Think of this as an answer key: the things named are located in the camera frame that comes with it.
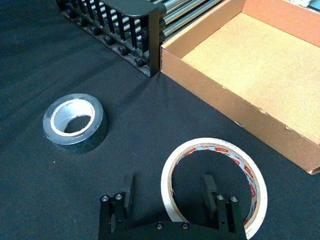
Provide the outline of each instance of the open cardboard box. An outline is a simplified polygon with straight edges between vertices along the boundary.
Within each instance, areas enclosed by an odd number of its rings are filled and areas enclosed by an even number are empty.
[[[320,172],[319,13],[285,0],[225,0],[162,45],[161,71]]]

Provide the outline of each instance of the duct tape roll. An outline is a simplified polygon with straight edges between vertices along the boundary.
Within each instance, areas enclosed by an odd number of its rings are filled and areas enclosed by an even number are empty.
[[[251,189],[251,207],[244,219],[246,238],[260,228],[267,211],[268,197],[265,181],[254,161],[237,146],[216,138],[197,138],[177,147],[167,159],[161,176],[161,195],[167,214],[173,222],[188,222],[173,198],[172,173],[179,161],[194,151],[207,150],[227,155],[244,172]]]
[[[65,132],[70,121],[89,116],[87,125],[75,132]],[[74,93],[52,103],[43,117],[47,139],[58,148],[83,154],[95,149],[106,137],[108,120],[100,102],[93,96]]]

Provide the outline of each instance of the table surface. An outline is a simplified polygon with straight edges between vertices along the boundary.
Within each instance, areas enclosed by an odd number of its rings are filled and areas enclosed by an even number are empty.
[[[319,239],[320,174],[307,174],[165,75],[144,76],[53,0],[1,1],[0,20],[0,239],[96,239],[99,198],[116,194],[128,174],[135,225],[168,221],[163,166],[180,144],[203,137],[240,147],[264,177],[268,207],[252,239]],[[82,155],[58,150],[42,127],[49,105],[72,93],[96,97],[109,120],[102,144]],[[173,173],[174,197],[190,222],[205,220],[203,174],[248,213],[242,171],[222,154],[195,152]]]

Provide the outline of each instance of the silver duct tape roll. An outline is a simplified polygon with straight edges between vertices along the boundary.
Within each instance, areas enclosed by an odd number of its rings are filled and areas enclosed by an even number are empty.
[[[167,159],[161,176],[161,195],[167,214],[173,222],[188,222],[179,211],[173,198],[172,173],[179,161],[194,151],[207,150],[227,155],[244,172],[251,189],[251,207],[244,220],[246,238],[250,239],[260,228],[266,216],[267,187],[254,161],[237,146],[216,138],[197,138],[185,142]]]
[[[89,116],[87,125],[75,132],[66,133],[69,122],[77,117]],[[63,96],[52,103],[43,117],[43,131],[58,148],[83,154],[95,149],[106,137],[107,116],[100,102],[82,93]]]

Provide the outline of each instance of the masking tape roll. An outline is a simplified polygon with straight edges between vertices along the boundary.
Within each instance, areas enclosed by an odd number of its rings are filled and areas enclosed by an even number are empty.
[[[268,196],[264,178],[254,161],[237,146],[216,138],[197,138],[177,147],[169,156],[161,176],[161,195],[167,214],[173,222],[188,222],[173,198],[172,173],[179,161],[194,151],[207,150],[231,158],[244,172],[251,190],[251,207],[244,219],[246,238],[250,239],[260,228],[266,216]]]

